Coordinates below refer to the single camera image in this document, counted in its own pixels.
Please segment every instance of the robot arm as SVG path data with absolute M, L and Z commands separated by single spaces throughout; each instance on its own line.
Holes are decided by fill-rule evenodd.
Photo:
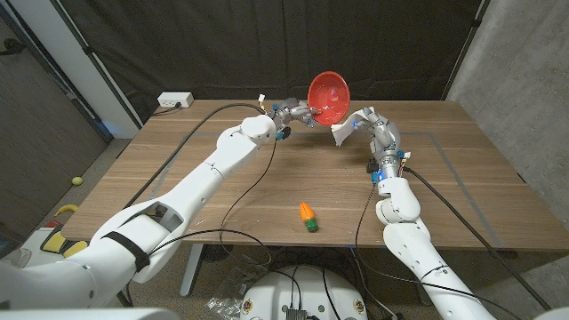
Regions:
M 427 227 L 419 217 L 421 206 L 409 187 L 399 177 L 401 152 L 398 152 L 399 131 L 386 118 L 364 108 L 352 114 L 344 124 L 333 125 L 332 131 L 339 146 L 354 130 L 365 128 L 372 134 L 372 169 L 378 172 L 380 196 L 385 196 L 375 211 L 386 225 L 383 240 L 388 249 L 400 259 L 419 280 L 471 293 L 469 288 L 449 268 L 430 242 Z M 494 319 L 475 298 L 444 289 L 423 285 L 443 319 Z
M 227 129 L 218 138 L 217 149 L 171 191 L 115 214 L 81 252 L 32 268 L 0 263 L 0 302 L 9 309 L 97 308 L 131 279 L 147 282 L 173 256 L 180 242 L 150 257 L 148 252 L 181 236 L 221 183 L 248 164 L 263 143 L 278 135 L 284 139 L 285 128 L 290 134 L 290 121 L 308 124 L 316 113 L 296 99 L 287 101 L 270 115 L 248 117 Z M 150 218 L 150 212 L 160 219 Z

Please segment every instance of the wooden table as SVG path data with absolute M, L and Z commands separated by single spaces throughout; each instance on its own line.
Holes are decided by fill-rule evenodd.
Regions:
M 146 182 L 171 154 L 185 132 L 214 108 L 229 100 L 196 100 L 189 109 L 151 118 L 85 199 L 63 229 L 71 239 L 89 239 Z M 500 151 L 462 107 L 451 101 L 353 101 L 353 111 L 374 106 L 395 122 L 402 147 L 411 151 L 407 165 L 427 179 L 494 246 L 514 250 L 567 250 L 569 233 L 517 175 Z M 139 198 L 160 196 L 178 183 L 215 149 L 218 135 L 256 116 L 250 108 L 221 111 L 190 138 L 163 173 Z M 357 222 L 372 188 L 365 165 L 372 157 L 369 138 L 354 133 L 337 148 L 330 128 L 310 129 L 292 123 L 293 133 L 276 143 L 265 178 L 236 205 L 226 228 L 257 236 L 264 244 L 343 246 L 354 243 Z M 268 143 L 258 156 L 229 178 L 188 231 L 218 228 L 233 202 L 263 173 L 272 151 Z M 421 203 L 421 217 L 439 248 L 478 249 L 483 246 L 430 191 L 404 175 Z M 358 243 L 383 245 L 383 225 L 375 216 L 377 191 L 367 209 Z M 320 229 L 306 230 L 299 204 L 308 203 Z M 216 243 L 217 234 L 187 238 Z M 224 243 L 254 244 L 226 233 Z

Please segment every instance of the black backdrop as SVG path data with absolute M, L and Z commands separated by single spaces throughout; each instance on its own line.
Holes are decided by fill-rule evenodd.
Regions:
M 143 121 L 164 91 L 306 99 L 333 70 L 352 100 L 439 100 L 479 0 L 62 0 Z

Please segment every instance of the gray wall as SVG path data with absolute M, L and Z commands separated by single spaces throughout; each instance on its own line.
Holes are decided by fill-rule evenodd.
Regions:
M 569 1 L 492 0 L 447 99 L 569 228 Z

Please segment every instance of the wall outlet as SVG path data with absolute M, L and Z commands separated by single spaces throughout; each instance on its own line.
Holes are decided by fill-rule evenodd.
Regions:
M 192 92 L 162 92 L 158 102 L 162 108 L 175 107 L 178 102 L 181 104 L 180 107 L 187 108 L 194 102 L 194 96 Z

